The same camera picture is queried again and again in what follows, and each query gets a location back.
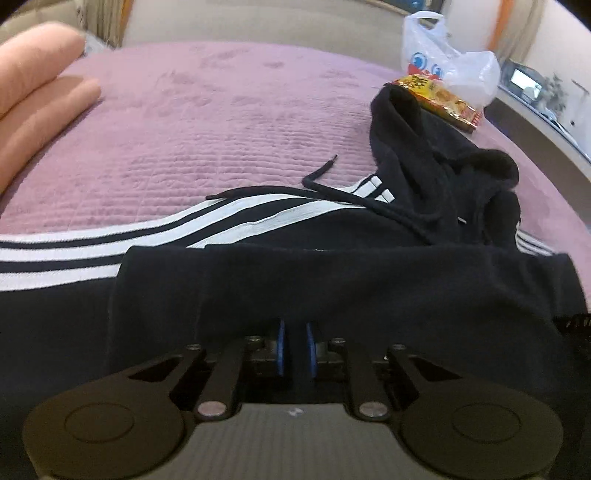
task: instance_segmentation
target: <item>bed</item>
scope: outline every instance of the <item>bed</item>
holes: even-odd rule
[[[160,218],[208,194],[371,173],[369,103],[393,70],[337,54],[254,43],[153,44],[95,54],[67,73],[103,99],[29,163],[0,203],[0,234]],[[522,229],[568,252],[591,302],[591,235],[556,188],[485,121],[471,135],[519,165]]]

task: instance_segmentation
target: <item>wall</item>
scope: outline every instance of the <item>wall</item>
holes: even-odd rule
[[[571,79],[591,90],[591,32],[556,0],[550,0],[544,11],[540,29],[525,63],[544,76],[554,72],[563,79],[564,90],[569,93],[567,109],[561,122],[572,129],[570,120],[580,107],[581,90]],[[591,117],[591,99],[587,101],[587,115]],[[591,121],[573,131],[581,147],[591,153]]]
[[[450,43],[462,51],[486,50],[495,31],[501,0],[448,0],[443,14]]]

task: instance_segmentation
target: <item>white plastic bag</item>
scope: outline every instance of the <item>white plastic bag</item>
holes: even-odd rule
[[[429,30],[422,18],[438,20]],[[445,87],[476,109],[490,104],[501,79],[501,68],[491,51],[457,51],[447,42],[445,17],[417,12],[404,20],[402,70],[440,79]]]

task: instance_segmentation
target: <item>curtain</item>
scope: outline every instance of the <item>curtain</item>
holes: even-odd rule
[[[507,5],[511,4],[510,14]],[[492,50],[502,64],[511,59],[523,63],[538,33],[547,0],[503,1]]]
[[[86,28],[113,47],[123,40],[124,0],[86,0]]]

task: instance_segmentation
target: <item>metal screw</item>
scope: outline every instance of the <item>metal screw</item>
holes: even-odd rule
[[[359,413],[370,419],[378,419],[386,416],[388,407],[379,401],[367,401],[359,406]]]
[[[197,407],[197,411],[203,415],[204,417],[219,417],[220,415],[224,415],[226,413],[227,407],[226,404],[217,401],[204,401],[201,405]]]
[[[248,336],[246,337],[246,342],[248,344],[248,350],[250,352],[256,352],[257,350],[260,350],[265,346],[265,341],[260,335]]]

